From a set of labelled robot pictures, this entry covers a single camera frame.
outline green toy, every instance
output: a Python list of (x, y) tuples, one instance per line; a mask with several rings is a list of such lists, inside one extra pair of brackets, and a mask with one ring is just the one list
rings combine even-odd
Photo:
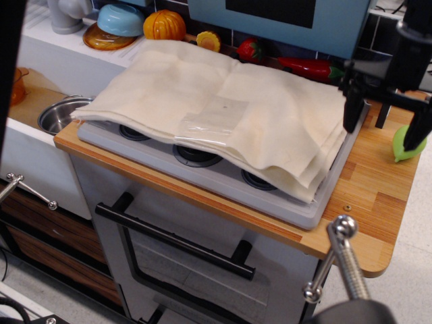
[(426, 147), (427, 139), (425, 138), (420, 145), (417, 146), (416, 149), (412, 151), (405, 151), (404, 148), (404, 139), (406, 132), (408, 131), (409, 125), (402, 126), (398, 129), (398, 131), (394, 134), (393, 137), (393, 153), (395, 157), (395, 162), (399, 162), (401, 160), (410, 159), (412, 157), (415, 157), (421, 151), (423, 151)]

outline oven door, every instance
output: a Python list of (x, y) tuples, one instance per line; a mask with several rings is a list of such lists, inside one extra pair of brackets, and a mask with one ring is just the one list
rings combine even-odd
[(165, 309), (161, 318), (155, 322), (157, 324), (194, 324), (191, 320), (169, 310)]
[(316, 258), (76, 162), (94, 207), (94, 226), (133, 320), (147, 322), (162, 307), (202, 324), (299, 322), (302, 286), (313, 278)]

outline metal sink bowl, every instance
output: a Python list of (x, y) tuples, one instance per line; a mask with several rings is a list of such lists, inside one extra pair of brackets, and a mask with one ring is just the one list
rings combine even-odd
[(46, 108), (39, 115), (39, 127), (51, 135), (56, 135), (72, 121), (70, 113), (79, 107), (88, 105), (92, 101), (91, 98), (82, 97), (68, 97), (59, 101)]

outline blue bowl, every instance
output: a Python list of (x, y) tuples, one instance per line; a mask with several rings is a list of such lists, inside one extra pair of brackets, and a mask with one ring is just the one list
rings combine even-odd
[(144, 15), (134, 7), (124, 4), (105, 5), (99, 12), (97, 26), (116, 36), (143, 35)]

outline folded cloth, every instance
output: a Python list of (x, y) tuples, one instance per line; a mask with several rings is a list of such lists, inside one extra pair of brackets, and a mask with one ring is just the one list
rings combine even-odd
[(344, 139), (337, 88), (173, 40), (145, 40), (131, 66), (72, 113), (217, 153), (305, 202)]

